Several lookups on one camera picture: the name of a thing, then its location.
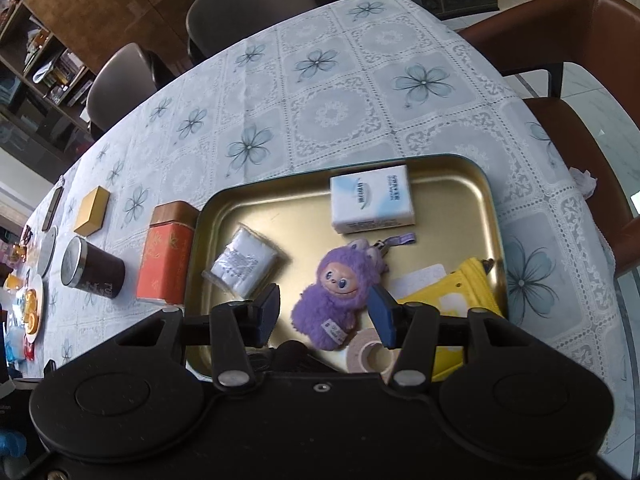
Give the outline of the black can silver lid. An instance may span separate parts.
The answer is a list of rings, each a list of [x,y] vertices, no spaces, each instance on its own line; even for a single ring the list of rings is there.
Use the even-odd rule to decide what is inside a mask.
[[[114,299],[122,290],[126,266],[121,258],[76,235],[66,246],[60,271],[61,283],[69,288]]]

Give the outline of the white floral lace tablecloth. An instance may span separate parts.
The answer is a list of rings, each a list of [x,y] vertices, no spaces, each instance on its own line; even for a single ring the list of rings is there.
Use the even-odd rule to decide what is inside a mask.
[[[114,301],[48,277],[41,375],[152,310],[134,289],[155,206],[315,169],[451,153],[488,177],[506,248],[509,311],[601,376],[615,399],[603,457],[639,469],[639,371],[613,256],[550,131],[468,42],[410,0],[343,0],[258,32],[151,96],[64,178],[55,248],[82,199],[111,194],[94,244],[123,258]]]

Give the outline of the white plate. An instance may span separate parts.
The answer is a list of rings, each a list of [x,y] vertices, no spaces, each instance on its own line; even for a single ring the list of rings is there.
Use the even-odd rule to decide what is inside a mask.
[[[42,325],[44,293],[41,288],[26,288],[22,298],[23,325],[26,340],[32,344]]]

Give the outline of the beige tape roll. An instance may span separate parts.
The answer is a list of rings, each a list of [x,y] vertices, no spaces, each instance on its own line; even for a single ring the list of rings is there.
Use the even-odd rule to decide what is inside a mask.
[[[374,328],[360,330],[346,348],[346,367],[349,373],[375,373],[387,382],[390,379],[399,351],[387,349]]]

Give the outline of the grey round trivet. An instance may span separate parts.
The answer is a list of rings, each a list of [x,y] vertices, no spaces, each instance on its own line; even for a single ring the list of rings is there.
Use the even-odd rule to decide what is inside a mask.
[[[55,251],[56,237],[58,236],[58,228],[51,226],[43,237],[40,252],[37,261],[37,273],[43,278],[49,268]]]

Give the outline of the orange slices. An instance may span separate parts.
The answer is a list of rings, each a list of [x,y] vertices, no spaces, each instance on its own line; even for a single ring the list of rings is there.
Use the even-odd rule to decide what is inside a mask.
[[[23,322],[25,332],[34,334],[39,326],[38,298],[35,289],[27,289],[24,295]]]

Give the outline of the white tissue pack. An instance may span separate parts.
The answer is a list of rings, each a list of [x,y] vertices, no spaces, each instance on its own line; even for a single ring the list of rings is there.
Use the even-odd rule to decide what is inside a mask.
[[[406,165],[330,179],[331,224],[338,234],[413,226],[416,215]]]

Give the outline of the gold metal tray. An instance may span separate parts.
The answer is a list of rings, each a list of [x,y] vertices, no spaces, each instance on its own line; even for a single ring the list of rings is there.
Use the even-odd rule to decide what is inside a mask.
[[[457,269],[471,257],[494,260],[487,281],[500,310],[506,306],[506,271],[494,200],[484,171],[472,160],[445,154],[404,160],[416,222],[412,245],[393,248],[386,260],[390,270],[383,282],[392,281],[433,264],[446,271]],[[284,258],[270,274],[280,287],[280,318],[269,343],[290,339],[306,342],[291,324],[291,311],[306,286],[314,281],[317,266],[332,248],[349,238],[331,226],[330,180],[380,168],[379,162],[357,167],[332,168],[293,174],[236,188],[226,188],[203,206],[198,216],[188,277],[186,315],[206,315],[212,307],[232,300],[230,292],[207,281],[208,270],[240,226],[265,237]]]

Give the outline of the grey chair right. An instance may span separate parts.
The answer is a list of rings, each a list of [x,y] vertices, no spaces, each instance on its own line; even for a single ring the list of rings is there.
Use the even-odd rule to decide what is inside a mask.
[[[195,0],[186,14],[188,55],[195,65],[326,0]]]

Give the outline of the white gauze packet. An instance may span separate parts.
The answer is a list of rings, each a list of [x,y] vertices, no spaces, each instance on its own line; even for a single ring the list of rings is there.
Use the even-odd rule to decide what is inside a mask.
[[[285,253],[276,244],[240,223],[201,276],[233,297],[247,299],[285,260]]]

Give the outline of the yellow question-mark plush cube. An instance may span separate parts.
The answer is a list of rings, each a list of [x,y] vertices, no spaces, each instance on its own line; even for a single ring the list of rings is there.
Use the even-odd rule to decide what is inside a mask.
[[[457,270],[412,294],[402,297],[402,304],[429,304],[446,316],[466,318],[468,311],[483,308],[502,318],[502,312],[487,279],[484,261],[464,260]],[[434,382],[441,382],[464,364],[462,347],[439,346],[435,352]]]

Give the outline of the orange tea tin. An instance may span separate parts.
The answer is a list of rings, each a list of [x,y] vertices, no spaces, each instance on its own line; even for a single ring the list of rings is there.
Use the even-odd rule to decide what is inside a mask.
[[[194,230],[200,212],[183,200],[156,206],[142,252],[136,297],[181,306]]]

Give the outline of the gold cardboard box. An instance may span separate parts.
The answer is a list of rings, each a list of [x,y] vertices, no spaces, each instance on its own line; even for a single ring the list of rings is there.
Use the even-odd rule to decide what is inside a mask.
[[[106,188],[97,186],[82,199],[74,225],[76,234],[89,236],[102,229],[110,197]]]

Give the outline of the purple plush monster doll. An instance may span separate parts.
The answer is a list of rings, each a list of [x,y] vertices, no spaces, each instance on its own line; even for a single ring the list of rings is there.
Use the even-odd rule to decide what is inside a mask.
[[[291,312],[293,327],[318,350],[334,351],[349,338],[369,289],[388,271],[385,256],[395,246],[416,242],[413,233],[370,243],[356,238],[321,259],[314,282],[300,294]]]

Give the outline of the wooden bookshelf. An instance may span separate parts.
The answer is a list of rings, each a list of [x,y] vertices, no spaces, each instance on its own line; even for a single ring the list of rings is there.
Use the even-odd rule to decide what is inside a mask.
[[[90,148],[94,73],[26,6],[1,0],[1,148],[55,181]]]

